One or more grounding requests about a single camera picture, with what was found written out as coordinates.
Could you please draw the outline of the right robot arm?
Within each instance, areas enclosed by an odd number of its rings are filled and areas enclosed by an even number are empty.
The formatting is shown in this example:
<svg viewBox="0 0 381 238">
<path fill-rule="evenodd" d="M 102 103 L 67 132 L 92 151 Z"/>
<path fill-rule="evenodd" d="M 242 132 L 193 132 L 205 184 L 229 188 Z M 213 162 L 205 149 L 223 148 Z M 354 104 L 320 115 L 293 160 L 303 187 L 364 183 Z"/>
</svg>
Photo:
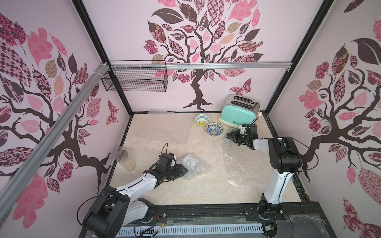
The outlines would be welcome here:
<svg viewBox="0 0 381 238">
<path fill-rule="evenodd" d="M 279 214 L 286 186 L 302 166 L 293 138 L 260 138 L 255 124 L 240 125 L 238 129 L 229 130 L 225 137 L 239 146 L 268 152 L 273 174 L 266 192 L 262 194 L 257 213 L 264 220 L 268 220 L 269 215 Z"/>
</svg>

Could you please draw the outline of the bubble wrap sheet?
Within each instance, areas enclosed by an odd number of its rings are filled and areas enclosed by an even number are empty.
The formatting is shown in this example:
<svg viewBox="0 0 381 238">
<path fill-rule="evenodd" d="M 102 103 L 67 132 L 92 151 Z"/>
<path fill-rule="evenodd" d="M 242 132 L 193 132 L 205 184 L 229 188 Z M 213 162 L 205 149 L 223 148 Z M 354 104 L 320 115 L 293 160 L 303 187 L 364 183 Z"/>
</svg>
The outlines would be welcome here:
<svg viewBox="0 0 381 238">
<path fill-rule="evenodd" d="M 185 180 L 193 180 L 197 176 L 201 176 L 212 171 L 211 165 L 191 153 L 182 157 L 178 161 L 178 164 L 181 164 L 188 170 L 185 175 L 182 176 Z"/>
<path fill-rule="evenodd" d="M 268 184 L 273 168 L 268 151 L 251 150 L 233 142 L 221 144 L 223 162 L 230 186 Z"/>
</svg>

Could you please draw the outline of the blue yellow patterned bowl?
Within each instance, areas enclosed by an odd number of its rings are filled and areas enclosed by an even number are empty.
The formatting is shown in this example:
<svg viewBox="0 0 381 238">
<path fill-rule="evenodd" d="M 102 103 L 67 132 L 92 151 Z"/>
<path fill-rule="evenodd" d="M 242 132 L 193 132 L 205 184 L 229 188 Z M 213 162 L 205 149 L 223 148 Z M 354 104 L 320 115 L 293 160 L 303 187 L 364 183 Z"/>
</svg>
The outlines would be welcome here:
<svg viewBox="0 0 381 238">
<path fill-rule="evenodd" d="M 218 123 L 209 123 L 205 130 L 210 136 L 219 136 L 223 132 L 223 127 Z"/>
</svg>

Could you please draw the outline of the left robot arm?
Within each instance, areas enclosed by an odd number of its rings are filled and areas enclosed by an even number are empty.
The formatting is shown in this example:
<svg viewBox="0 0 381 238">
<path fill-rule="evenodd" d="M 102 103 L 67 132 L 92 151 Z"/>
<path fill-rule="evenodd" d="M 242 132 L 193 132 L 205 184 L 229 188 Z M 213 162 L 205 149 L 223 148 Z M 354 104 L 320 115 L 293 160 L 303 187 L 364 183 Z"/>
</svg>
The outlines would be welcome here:
<svg viewBox="0 0 381 238">
<path fill-rule="evenodd" d="M 118 188 L 107 186 L 91 198 L 95 201 L 79 224 L 98 238 L 114 238 L 124 225 L 141 220 L 148 213 L 149 205 L 141 199 L 142 195 L 187 172 L 182 164 L 154 164 L 144 171 L 141 178 L 127 185 Z"/>
</svg>

